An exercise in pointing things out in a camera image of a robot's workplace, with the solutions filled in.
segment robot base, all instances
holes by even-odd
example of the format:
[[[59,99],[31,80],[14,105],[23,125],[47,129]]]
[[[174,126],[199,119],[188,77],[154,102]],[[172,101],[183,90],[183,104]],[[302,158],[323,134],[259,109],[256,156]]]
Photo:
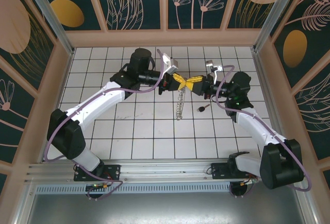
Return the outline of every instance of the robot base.
[[[112,180],[119,180],[120,165],[104,165],[103,173],[100,175],[100,178],[109,179],[109,176]],[[79,166],[75,167],[73,180],[76,182],[98,181],[86,174]]]

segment cable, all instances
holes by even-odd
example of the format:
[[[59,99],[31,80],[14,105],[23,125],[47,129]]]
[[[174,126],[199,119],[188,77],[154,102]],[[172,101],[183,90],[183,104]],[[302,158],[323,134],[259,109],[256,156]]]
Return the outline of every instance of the cable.
[[[220,102],[219,102],[219,92],[221,90],[221,87],[223,85],[223,83],[225,82],[226,78],[229,76],[229,74],[231,72],[233,72],[234,70],[234,66],[233,65],[226,65],[226,66],[222,66],[223,68],[231,68],[230,71],[225,75],[225,77],[222,79],[222,81],[220,82],[220,85],[217,89],[217,92],[216,92],[216,102],[217,102],[217,105],[221,108],[221,109],[224,109],[226,111],[231,111],[231,112],[240,112],[240,113],[243,113],[243,114],[246,114],[248,116],[251,116],[252,118],[255,118],[259,123],[261,123],[267,130],[268,132],[275,137],[275,139],[284,147],[284,149],[291,155],[291,157],[294,159],[294,161],[297,163],[297,165],[300,167],[300,169],[303,171],[307,181],[308,181],[308,187],[306,189],[303,189],[303,188],[299,188],[299,187],[295,187],[293,185],[290,185],[291,188],[297,190],[297,191],[302,191],[302,192],[307,192],[307,191],[310,191],[311,189],[311,179],[310,179],[310,176],[309,174],[307,173],[306,169],[304,168],[304,166],[301,164],[301,162],[298,160],[298,158],[292,153],[292,151],[287,147],[287,145],[285,145],[284,142],[282,142],[282,140],[280,138],[277,137],[277,135],[268,127],[268,125],[262,120],[260,119],[258,116],[255,116],[253,115],[252,113],[250,112],[245,112],[245,111],[242,111],[242,110],[236,110],[236,109],[232,109],[232,108],[227,108],[227,107],[223,107],[222,105],[220,105]]]
[[[157,52],[159,53],[159,56],[160,58],[162,58],[163,56],[163,53],[161,53],[161,51],[159,49],[157,49]],[[77,113],[79,113],[83,108],[85,108],[87,105],[89,105],[91,102],[93,102],[94,100],[100,98],[101,96],[109,93],[109,92],[112,92],[112,91],[125,91],[125,92],[129,92],[129,93],[149,93],[151,91],[153,91],[158,85],[159,83],[161,82],[162,80],[162,76],[163,76],[163,73],[164,73],[164,64],[161,63],[160,64],[160,74],[159,74],[159,78],[156,82],[156,84],[150,88],[150,89],[147,89],[147,90],[144,90],[144,91],[136,91],[136,90],[131,90],[131,89],[124,89],[124,88],[113,88],[113,89],[107,89],[97,95],[95,95],[93,98],[91,98],[89,101],[87,101],[85,104],[81,105],[81,107],[79,107],[74,113],[72,113],[71,115],[69,115],[65,120],[63,120],[59,126],[54,130],[53,134],[51,135],[49,141],[47,142],[47,145],[46,145],[46,148],[45,148],[45,152],[44,152],[44,159],[46,162],[54,162],[54,161],[57,161],[58,159],[60,158],[63,158],[64,156],[58,156],[54,159],[48,159],[48,152],[49,152],[49,149],[50,149],[50,146],[52,144],[52,141],[53,139],[55,138],[56,134],[58,133],[58,131],[64,126],[64,124],[66,124],[66,122],[68,122],[70,119],[72,119]],[[111,190],[110,192],[108,192],[107,194],[104,194],[102,196],[100,196],[99,198],[96,198],[95,201],[97,200],[102,200],[104,198],[106,198],[107,196],[110,196],[114,191],[116,191],[122,184],[123,184],[123,181],[121,180],[112,180],[112,179],[103,179],[103,178],[100,178],[92,173],[90,173],[88,170],[86,170],[84,167],[80,166],[80,168],[86,173],[88,174],[89,176],[93,177],[94,179],[97,179],[97,180],[101,180],[101,181],[104,181],[104,182],[110,182],[110,183],[119,183],[119,185],[117,185],[113,190]]]

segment white tile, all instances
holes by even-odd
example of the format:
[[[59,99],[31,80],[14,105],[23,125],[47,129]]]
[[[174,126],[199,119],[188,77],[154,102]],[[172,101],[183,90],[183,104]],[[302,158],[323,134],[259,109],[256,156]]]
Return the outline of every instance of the white tile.
[[[89,60],[73,60],[70,73],[85,73],[87,71]]]
[[[158,88],[155,91],[155,102],[173,102],[173,91],[164,91],[158,94]]]
[[[249,47],[236,47],[238,58],[252,58],[251,49]]]
[[[231,119],[214,119],[216,137],[235,137],[234,125]]]
[[[74,59],[89,59],[91,52],[92,48],[77,48]]]
[[[176,109],[177,109],[178,102],[173,103],[173,113],[174,118],[176,119]],[[182,111],[182,119],[192,119],[192,106],[190,102],[184,103],[184,109]]]
[[[150,89],[150,87],[140,87],[140,91],[145,91]],[[136,95],[136,102],[154,102],[155,99],[155,91],[152,90],[149,93],[138,93]]]
[[[134,119],[134,110],[134,103],[118,103],[115,118],[117,120]]]
[[[86,99],[97,93],[99,90],[100,88],[84,88],[82,90],[80,102],[84,102]]]
[[[65,88],[62,102],[77,103],[80,102],[83,88]]]
[[[226,111],[218,107],[217,103],[212,102],[211,104],[212,107],[212,113],[213,113],[213,118],[230,118],[227,116]]]
[[[173,103],[155,103],[155,119],[173,119]]]
[[[105,86],[107,82],[110,81],[110,78],[114,75],[115,73],[103,73],[103,78],[102,78],[102,86]]]
[[[156,58],[156,47],[153,46],[141,46],[141,48],[147,49],[148,51],[151,52],[151,57]]]
[[[48,159],[52,160],[62,155],[63,154],[60,151],[58,151],[58,149],[55,148],[53,144],[51,144],[48,150],[48,155],[47,155]]]
[[[135,119],[154,119],[154,103],[136,103]]]
[[[245,72],[251,77],[250,85],[251,86],[260,86],[258,74],[256,72]]]
[[[135,120],[134,138],[153,138],[154,121],[153,120]]]
[[[194,123],[192,119],[174,120],[175,138],[191,138],[194,135]]]
[[[201,46],[189,46],[188,47],[189,58],[204,58],[204,50]]]
[[[105,62],[104,72],[118,72],[122,67],[121,59],[108,59]]]
[[[241,71],[256,71],[256,66],[252,58],[239,58],[238,62]]]
[[[70,73],[67,87],[83,87],[86,73]]]
[[[179,91],[173,91],[173,101],[174,102],[178,102],[178,98],[179,98]],[[186,88],[186,93],[185,93],[185,102],[191,102],[191,92],[188,88]]]
[[[111,142],[111,139],[93,139],[91,144],[91,151],[101,160],[109,160]]]
[[[93,139],[111,139],[113,131],[113,120],[95,120]]]
[[[205,58],[220,58],[219,47],[204,46]]]
[[[205,59],[189,59],[189,70],[191,72],[202,72],[206,71]]]
[[[228,158],[238,152],[235,138],[217,138],[217,148],[219,158]]]
[[[222,64],[223,64],[223,66],[233,65],[233,66],[235,66],[234,71],[240,71],[237,58],[223,58]],[[230,69],[231,68],[224,68],[223,71],[228,72],[228,71],[230,71]]]
[[[82,131],[85,139],[91,139],[94,130],[94,123],[92,122],[85,130]]]
[[[123,59],[130,59],[137,48],[138,47],[124,47]]]
[[[114,119],[115,110],[116,110],[116,106],[112,106],[112,107],[108,108],[104,113],[102,113],[96,119],[105,119],[105,120]]]
[[[113,138],[132,138],[133,120],[116,120],[114,122]]]
[[[85,139],[85,144],[86,144],[86,147],[88,149],[91,149],[92,140],[91,139]]]
[[[195,137],[214,137],[215,130],[213,128],[213,120],[211,119],[194,119]]]
[[[79,103],[62,103],[60,109],[61,109],[61,111],[66,111],[68,109],[71,109],[71,108],[75,107],[78,104]]]
[[[173,138],[173,120],[155,120],[155,138]]]
[[[236,137],[251,137],[251,135],[238,123],[234,122],[234,128]]]
[[[251,86],[249,93],[247,94],[250,101],[263,101],[263,94],[260,86]]]
[[[132,155],[132,139],[113,139],[110,158],[130,159]]]
[[[267,111],[267,107],[266,107],[266,103],[265,102],[254,102],[252,101],[251,104],[254,106],[254,109],[256,109],[258,115],[261,118],[268,118],[268,111]]]
[[[253,156],[260,157],[258,146],[252,138],[238,137],[236,140],[239,152],[247,151]]]
[[[179,71],[188,72],[189,71],[189,61],[186,58],[178,59]]]
[[[205,102],[193,102],[192,103],[192,110],[194,113],[194,118],[212,118],[212,109],[211,109],[211,103],[205,103]],[[199,112],[199,107],[205,107],[209,105],[203,112]]]
[[[160,58],[159,53],[157,52],[157,49],[159,49],[161,53],[166,53],[170,57],[172,56],[172,48],[170,46],[159,46],[159,47],[156,47],[156,57],[155,58]]]
[[[174,159],[174,139],[154,139],[154,159]]]
[[[153,139],[134,139],[132,159],[152,159]]]
[[[196,139],[197,158],[217,158],[217,147],[215,138]]]
[[[107,53],[107,59],[122,59],[123,47],[109,47]]]
[[[235,47],[220,47],[221,58],[237,58]]]
[[[107,47],[94,47],[91,54],[91,59],[106,59]]]
[[[174,59],[176,58],[188,58],[188,49],[186,46],[179,47],[179,46],[173,46],[172,47],[172,57]]]
[[[90,60],[88,64],[87,72],[103,72],[105,59]]]
[[[195,159],[195,139],[175,139],[175,158],[176,159]]]
[[[84,87],[101,87],[103,73],[87,73]]]

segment black key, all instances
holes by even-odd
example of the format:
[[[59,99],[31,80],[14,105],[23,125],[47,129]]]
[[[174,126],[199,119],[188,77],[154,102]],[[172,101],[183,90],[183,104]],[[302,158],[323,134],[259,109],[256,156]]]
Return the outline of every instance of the black key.
[[[209,107],[210,106],[210,104],[208,104],[208,105],[206,105],[206,106],[204,106],[204,107],[199,107],[198,109],[197,109],[197,111],[198,112],[204,112],[205,111],[205,108],[207,108],[207,107]]]

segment dark green wallpaper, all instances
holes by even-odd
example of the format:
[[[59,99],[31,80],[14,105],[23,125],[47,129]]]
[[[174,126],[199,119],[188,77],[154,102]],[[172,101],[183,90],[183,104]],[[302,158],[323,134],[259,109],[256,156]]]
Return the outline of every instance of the dark green wallpaper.
[[[0,174],[0,195],[1,195],[2,189],[5,186],[6,179],[7,179],[7,175]]]
[[[0,69],[0,160],[12,163],[34,98]]]
[[[159,0],[100,0],[109,30],[160,29]]]
[[[39,88],[53,43],[24,0],[3,0],[0,56],[33,87]]]
[[[169,0],[169,29],[220,28],[228,0]]]
[[[295,99],[319,160],[330,156],[330,64]]]
[[[330,50],[330,0],[300,0],[274,45],[291,87]]]
[[[228,28],[261,28],[275,0],[236,0]]]
[[[285,9],[283,10],[281,16],[278,18],[275,26],[273,27],[272,31],[270,32],[270,36],[273,36],[273,34],[276,32],[280,22],[282,21],[282,17],[284,16],[284,14],[288,11],[288,9],[290,8],[290,5],[292,4],[293,0],[289,0],[287,6],[285,7]]]

